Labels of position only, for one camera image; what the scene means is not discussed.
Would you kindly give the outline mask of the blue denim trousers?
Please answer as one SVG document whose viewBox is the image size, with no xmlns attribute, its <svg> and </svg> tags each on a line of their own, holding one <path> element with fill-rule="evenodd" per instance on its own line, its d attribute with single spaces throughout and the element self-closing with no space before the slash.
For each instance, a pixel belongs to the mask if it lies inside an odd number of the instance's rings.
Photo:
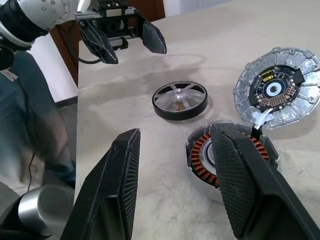
<svg viewBox="0 0 320 240">
<path fill-rule="evenodd" d="M 18 195 L 48 178 L 76 185 L 65 121 L 31 54 L 20 51 L 0 70 L 0 183 Z"/>
</svg>

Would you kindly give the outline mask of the silver round robot joint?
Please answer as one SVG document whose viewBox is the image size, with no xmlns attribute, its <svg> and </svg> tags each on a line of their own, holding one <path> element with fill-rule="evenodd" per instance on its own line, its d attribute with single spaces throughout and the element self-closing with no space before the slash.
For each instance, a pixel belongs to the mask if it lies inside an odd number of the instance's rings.
<svg viewBox="0 0 320 240">
<path fill-rule="evenodd" d="M 28 230 L 60 237 L 74 206 L 75 190 L 44 185 L 25 193 L 18 204 L 18 218 Z"/>
</svg>

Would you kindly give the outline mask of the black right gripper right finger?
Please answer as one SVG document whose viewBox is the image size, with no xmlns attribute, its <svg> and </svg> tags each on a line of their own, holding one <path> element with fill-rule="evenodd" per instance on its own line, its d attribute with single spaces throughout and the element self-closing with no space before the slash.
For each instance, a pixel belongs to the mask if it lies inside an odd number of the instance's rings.
<svg viewBox="0 0 320 240">
<path fill-rule="evenodd" d="M 223 204 L 237 240 L 320 240 L 285 178 L 233 124 L 210 128 Z"/>
</svg>

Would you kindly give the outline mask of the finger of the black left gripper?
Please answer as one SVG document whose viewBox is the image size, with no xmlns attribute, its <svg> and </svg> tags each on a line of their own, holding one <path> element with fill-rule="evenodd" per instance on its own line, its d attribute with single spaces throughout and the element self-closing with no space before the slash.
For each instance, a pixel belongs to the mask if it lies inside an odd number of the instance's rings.
<svg viewBox="0 0 320 240">
<path fill-rule="evenodd" d="M 116 65 L 119 60 L 105 33 L 92 21 L 79 22 L 82 41 L 89 51 L 105 64 Z"/>
<path fill-rule="evenodd" d="M 167 45 L 161 31 L 139 13 L 136 14 L 136 36 L 142 44 L 152 53 L 165 55 Z"/>
</svg>

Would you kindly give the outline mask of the silver end cap circuit board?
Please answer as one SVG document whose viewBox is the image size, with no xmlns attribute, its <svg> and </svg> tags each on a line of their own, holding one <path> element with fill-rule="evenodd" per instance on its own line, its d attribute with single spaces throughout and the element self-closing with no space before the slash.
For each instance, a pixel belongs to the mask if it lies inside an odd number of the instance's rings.
<svg viewBox="0 0 320 240">
<path fill-rule="evenodd" d="M 297 123 L 320 104 L 320 59 L 310 50 L 275 47 L 245 66 L 233 95 L 238 116 L 251 126 L 252 113 L 271 108 L 263 130 Z"/>
</svg>

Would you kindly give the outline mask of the silver stator copper windings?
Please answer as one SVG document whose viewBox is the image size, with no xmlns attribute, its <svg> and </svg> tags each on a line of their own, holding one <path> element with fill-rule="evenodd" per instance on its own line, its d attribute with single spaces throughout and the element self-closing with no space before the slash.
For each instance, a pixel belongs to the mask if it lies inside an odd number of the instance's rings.
<svg viewBox="0 0 320 240">
<path fill-rule="evenodd" d="M 185 143 L 188 177 L 193 186 L 214 202 L 223 203 L 216 173 L 210 129 L 213 125 L 235 126 L 248 137 L 252 128 L 249 125 L 232 121 L 215 121 L 197 128 Z"/>
</svg>

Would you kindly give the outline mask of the black ring silver spoked rotor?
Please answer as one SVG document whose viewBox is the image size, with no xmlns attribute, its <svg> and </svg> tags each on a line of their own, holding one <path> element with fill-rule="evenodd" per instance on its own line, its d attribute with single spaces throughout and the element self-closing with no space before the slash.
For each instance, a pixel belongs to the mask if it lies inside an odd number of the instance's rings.
<svg viewBox="0 0 320 240">
<path fill-rule="evenodd" d="M 208 92 L 197 82 L 175 81 L 157 89 L 151 101 L 159 117 L 168 121 L 185 121 L 206 109 Z"/>
</svg>

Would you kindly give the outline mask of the brown wooden cabinet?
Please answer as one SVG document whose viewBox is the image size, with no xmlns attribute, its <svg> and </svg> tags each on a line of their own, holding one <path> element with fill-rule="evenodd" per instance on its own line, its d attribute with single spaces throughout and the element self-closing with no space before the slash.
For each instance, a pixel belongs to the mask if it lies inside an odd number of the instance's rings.
<svg viewBox="0 0 320 240">
<path fill-rule="evenodd" d="M 128 0 L 130 7 L 135 7 L 150 22 L 165 18 L 164 0 Z M 68 49 L 68 42 L 71 42 L 74 53 L 79 53 L 79 41 L 81 34 L 78 27 L 74 27 L 71 35 L 69 29 L 74 23 L 73 20 L 65 22 L 50 30 L 55 45 L 72 77 L 73 82 L 78 85 L 79 62 Z"/>
</svg>

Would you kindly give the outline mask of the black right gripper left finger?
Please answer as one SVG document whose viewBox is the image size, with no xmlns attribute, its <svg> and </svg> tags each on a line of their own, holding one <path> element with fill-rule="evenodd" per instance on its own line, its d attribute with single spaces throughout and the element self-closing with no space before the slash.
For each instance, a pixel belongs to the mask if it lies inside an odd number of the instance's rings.
<svg viewBox="0 0 320 240">
<path fill-rule="evenodd" d="M 140 129 L 123 132 L 84 180 L 60 240 L 131 240 Z"/>
</svg>

